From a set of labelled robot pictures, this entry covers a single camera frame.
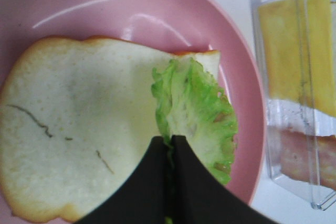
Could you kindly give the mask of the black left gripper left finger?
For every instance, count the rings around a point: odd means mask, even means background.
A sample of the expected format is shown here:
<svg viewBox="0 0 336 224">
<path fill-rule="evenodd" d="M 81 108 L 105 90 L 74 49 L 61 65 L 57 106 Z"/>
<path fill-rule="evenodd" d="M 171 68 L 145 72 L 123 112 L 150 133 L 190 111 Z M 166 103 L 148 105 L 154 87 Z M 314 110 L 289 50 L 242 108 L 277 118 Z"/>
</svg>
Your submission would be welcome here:
<svg viewBox="0 0 336 224">
<path fill-rule="evenodd" d="M 122 186 L 77 223 L 165 223 L 165 160 L 163 138 L 155 136 Z"/>
</svg>

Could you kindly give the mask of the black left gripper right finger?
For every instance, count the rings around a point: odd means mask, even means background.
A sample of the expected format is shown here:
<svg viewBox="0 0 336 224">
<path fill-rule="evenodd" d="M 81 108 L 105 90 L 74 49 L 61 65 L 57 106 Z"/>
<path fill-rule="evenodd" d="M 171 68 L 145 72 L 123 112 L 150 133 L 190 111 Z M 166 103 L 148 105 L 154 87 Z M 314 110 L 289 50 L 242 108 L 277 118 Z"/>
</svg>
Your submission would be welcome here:
<svg viewBox="0 0 336 224">
<path fill-rule="evenodd" d="M 275 223 L 252 209 L 204 167 L 185 136 L 172 136 L 174 223 Z"/>
</svg>

